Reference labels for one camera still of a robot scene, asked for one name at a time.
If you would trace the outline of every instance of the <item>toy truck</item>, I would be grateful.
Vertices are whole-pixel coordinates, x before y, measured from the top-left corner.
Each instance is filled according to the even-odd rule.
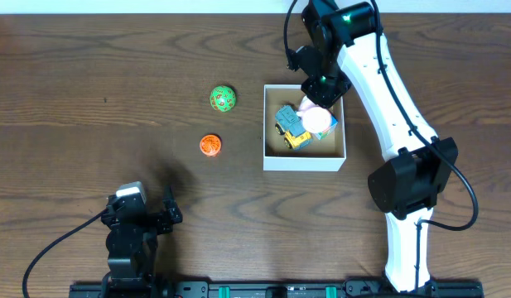
[[[280,108],[275,115],[275,121],[275,130],[279,135],[285,136],[285,145],[289,149],[299,150],[312,143],[311,133],[303,128],[301,119],[291,106]]]

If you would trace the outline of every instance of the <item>green patterned ball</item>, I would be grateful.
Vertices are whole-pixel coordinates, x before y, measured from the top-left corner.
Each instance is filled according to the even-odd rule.
[[[211,106],[220,112],[228,112],[237,103],[235,92],[228,86],[218,86],[210,96]]]

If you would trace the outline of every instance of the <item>white box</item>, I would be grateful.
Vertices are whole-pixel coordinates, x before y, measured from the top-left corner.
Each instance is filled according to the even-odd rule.
[[[331,112],[338,120],[335,131],[299,151],[288,149],[275,130],[275,114],[285,104],[297,108],[304,97],[300,85],[264,85],[263,169],[265,171],[338,171],[345,152],[344,105],[338,100]]]

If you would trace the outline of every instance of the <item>white wall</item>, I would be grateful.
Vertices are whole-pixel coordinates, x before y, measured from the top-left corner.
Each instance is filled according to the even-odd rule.
[[[361,0],[336,0],[341,6]],[[1,13],[284,13],[292,0],[0,0]],[[299,0],[300,12],[308,0]],[[381,12],[511,12],[511,0],[377,0]]]

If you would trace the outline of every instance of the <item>orange round object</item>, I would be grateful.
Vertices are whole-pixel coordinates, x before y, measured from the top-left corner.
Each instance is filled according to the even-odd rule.
[[[207,156],[217,156],[222,148],[222,141],[215,135],[207,135],[200,141],[200,150]]]

